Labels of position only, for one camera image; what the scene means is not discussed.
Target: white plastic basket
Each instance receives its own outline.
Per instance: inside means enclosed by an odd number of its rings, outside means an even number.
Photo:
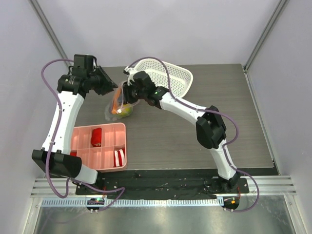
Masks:
[[[182,67],[164,62],[168,68],[170,75],[171,90],[176,97],[182,98],[189,91],[192,82],[193,74]],[[138,72],[145,71],[156,86],[168,88],[168,78],[164,67],[160,62],[154,59],[143,59],[134,67]]]

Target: red object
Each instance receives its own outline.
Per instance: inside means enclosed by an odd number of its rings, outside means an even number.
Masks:
[[[92,131],[91,145],[93,147],[101,147],[102,145],[102,129],[101,128],[95,128]]]

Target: metal floor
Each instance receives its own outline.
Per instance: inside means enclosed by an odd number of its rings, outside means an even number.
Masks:
[[[229,146],[239,168],[272,167],[272,159],[247,82],[240,64],[185,65],[193,73],[193,84],[184,99],[198,105],[216,106],[233,117],[240,129],[238,140]],[[105,71],[116,83],[126,79],[124,67]],[[107,123],[104,109],[113,94],[98,96],[91,91],[76,120],[76,126]],[[141,101],[126,124],[128,169],[216,168],[208,150],[196,140],[188,121]],[[234,137],[233,125],[225,120],[227,139]]]
[[[254,200],[255,196],[243,196],[240,209]],[[283,196],[261,196],[257,206],[240,214],[225,212],[219,206],[111,208],[98,214],[86,211],[82,207],[41,208],[34,233],[295,234]]]

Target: white wall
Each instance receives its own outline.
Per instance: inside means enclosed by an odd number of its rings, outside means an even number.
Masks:
[[[68,56],[245,64],[279,0],[39,0]]]
[[[312,216],[312,1],[291,0],[250,69],[278,166]]]
[[[43,176],[31,153],[40,149],[56,103],[40,70],[59,56],[28,1],[2,4],[0,22],[0,232],[17,234],[34,179]],[[56,86],[64,72],[56,64],[47,77]]]

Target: pink plastic organizer tray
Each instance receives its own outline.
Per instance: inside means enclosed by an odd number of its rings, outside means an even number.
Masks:
[[[95,128],[102,129],[101,147],[91,145],[91,135]],[[114,151],[120,149],[124,149],[125,164],[114,167]],[[125,170],[127,167],[126,126],[123,123],[111,123],[75,127],[71,152],[76,152],[84,165],[101,172]]]

